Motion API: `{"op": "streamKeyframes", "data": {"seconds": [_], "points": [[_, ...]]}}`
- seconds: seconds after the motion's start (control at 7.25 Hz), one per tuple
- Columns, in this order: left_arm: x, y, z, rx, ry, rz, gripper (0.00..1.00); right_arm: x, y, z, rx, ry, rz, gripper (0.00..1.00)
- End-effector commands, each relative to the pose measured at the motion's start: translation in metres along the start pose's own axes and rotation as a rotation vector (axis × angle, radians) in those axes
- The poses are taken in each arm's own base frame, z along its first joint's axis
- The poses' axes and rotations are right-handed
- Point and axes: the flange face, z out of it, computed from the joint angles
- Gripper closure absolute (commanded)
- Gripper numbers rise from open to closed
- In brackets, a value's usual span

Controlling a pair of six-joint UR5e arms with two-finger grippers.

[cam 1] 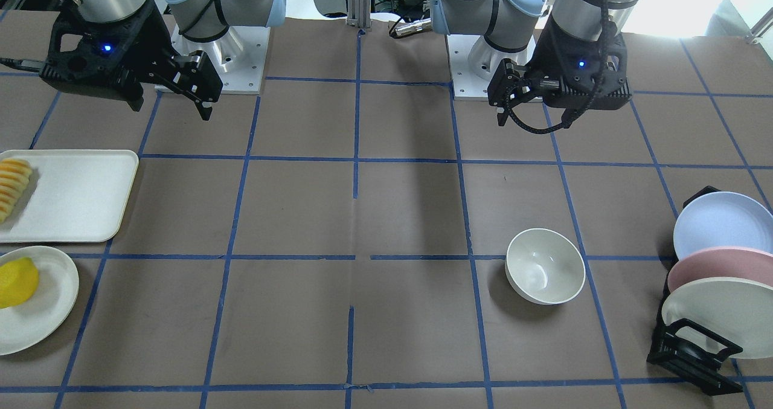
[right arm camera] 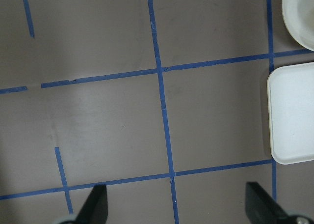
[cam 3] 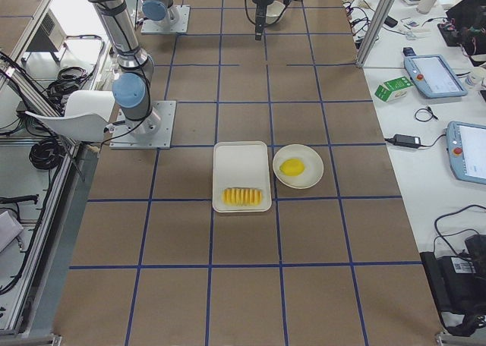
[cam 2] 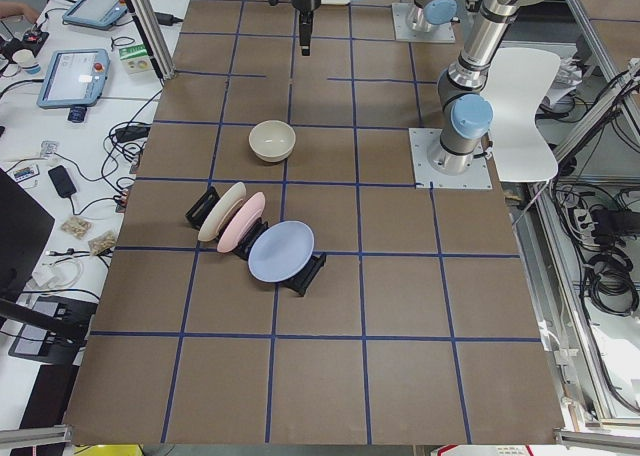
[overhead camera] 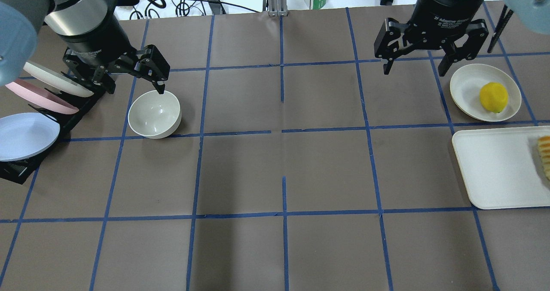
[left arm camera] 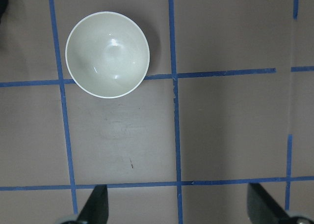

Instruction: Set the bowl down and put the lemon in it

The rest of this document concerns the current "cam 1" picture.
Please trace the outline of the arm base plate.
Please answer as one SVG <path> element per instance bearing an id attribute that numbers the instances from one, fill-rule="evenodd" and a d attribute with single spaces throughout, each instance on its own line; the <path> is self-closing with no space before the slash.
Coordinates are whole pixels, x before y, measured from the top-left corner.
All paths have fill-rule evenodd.
<path id="1" fill-rule="evenodd" d="M 496 50 L 481 36 L 452 34 L 446 40 L 456 100 L 488 100 L 489 82 L 501 60 L 511 59 L 522 71 L 536 47 L 533 36 L 524 50 L 515 53 Z"/>
<path id="2" fill-rule="evenodd" d="M 230 27 L 218 40 L 196 43 L 182 37 L 175 26 L 171 40 L 179 53 L 207 54 L 223 82 L 223 94 L 259 95 L 270 34 L 270 27 Z"/>

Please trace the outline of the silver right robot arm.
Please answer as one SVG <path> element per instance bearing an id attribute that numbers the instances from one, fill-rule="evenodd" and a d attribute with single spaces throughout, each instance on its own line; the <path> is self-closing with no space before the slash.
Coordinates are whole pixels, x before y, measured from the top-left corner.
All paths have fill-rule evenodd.
<path id="1" fill-rule="evenodd" d="M 245 54 L 237 27 L 277 27 L 287 0 L 165 0 L 178 35 L 172 42 L 155 0 L 61 0 L 47 57 L 28 66 L 61 92 L 144 103 L 143 84 L 191 100 L 202 118 L 223 91 L 221 75 Z"/>

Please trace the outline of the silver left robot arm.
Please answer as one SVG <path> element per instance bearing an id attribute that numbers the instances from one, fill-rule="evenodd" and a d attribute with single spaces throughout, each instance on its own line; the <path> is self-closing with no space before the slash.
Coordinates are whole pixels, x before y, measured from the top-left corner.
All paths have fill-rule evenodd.
<path id="1" fill-rule="evenodd" d="M 555 0 L 531 59 L 527 50 L 548 0 L 429 0 L 432 29 L 478 36 L 489 55 L 487 100 L 499 126 L 513 121 L 544 135 L 571 127 L 588 110 L 630 102 L 621 29 L 640 0 Z"/>

